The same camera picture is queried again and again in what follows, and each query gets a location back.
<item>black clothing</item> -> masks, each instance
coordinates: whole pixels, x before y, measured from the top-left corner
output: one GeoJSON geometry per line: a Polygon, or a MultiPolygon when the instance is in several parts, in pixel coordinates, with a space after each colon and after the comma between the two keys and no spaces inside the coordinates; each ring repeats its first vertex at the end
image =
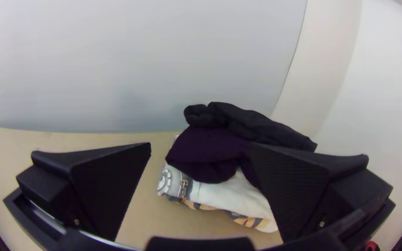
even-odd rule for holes
{"type": "Polygon", "coordinates": [[[291,127],[268,119],[261,113],[234,105],[211,102],[208,106],[187,106],[186,121],[191,126],[224,127],[238,137],[267,145],[314,152],[317,144],[291,127]]]}

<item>folded clothes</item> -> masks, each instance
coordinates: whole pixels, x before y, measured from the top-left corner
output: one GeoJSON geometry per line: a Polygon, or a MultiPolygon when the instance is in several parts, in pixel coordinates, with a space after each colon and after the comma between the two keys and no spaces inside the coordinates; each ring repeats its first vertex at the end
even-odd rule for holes
{"type": "Polygon", "coordinates": [[[262,232],[278,230],[268,200],[240,169],[228,181],[205,184],[166,164],[158,194],[195,210],[224,210],[235,222],[262,232]]]}
{"type": "Polygon", "coordinates": [[[259,187],[246,156],[249,142],[224,128],[189,126],[174,142],[165,160],[203,183],[221,183],[235,175],[241,166],[246,178],[259,187]]]}
{"type": "Polygon", "coordinates": [[[208,106],[187,106],[184,117],[191,126],[224,127],[249,141],[314,152],[317,144],[291,127],[272,121],[256,111],[232,104],[210,102],[208,106]]]}

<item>curved white wall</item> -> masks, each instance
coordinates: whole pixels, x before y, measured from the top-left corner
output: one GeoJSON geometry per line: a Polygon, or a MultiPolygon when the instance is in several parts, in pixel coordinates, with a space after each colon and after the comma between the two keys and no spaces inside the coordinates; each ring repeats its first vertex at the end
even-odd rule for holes
{"type": "Polygon", "coordinates": [[[317,133],[342,86],[362,0],[308,0],[292,65],[271,119],[317,133]]]}
{"type": "Polygon", "coordinates": [[[180,130],[190,104],[270,115],[307,0],[0,0],[0,126],[180,130]]]}
{"type": "Polygon", "coordinates": [[[396,208],[374,237],[391,250],[402,235],[402,6],[364,0],[355,52],[342,89],[313,140],[318,152],[365,153],[394,188],[396,208]]]}

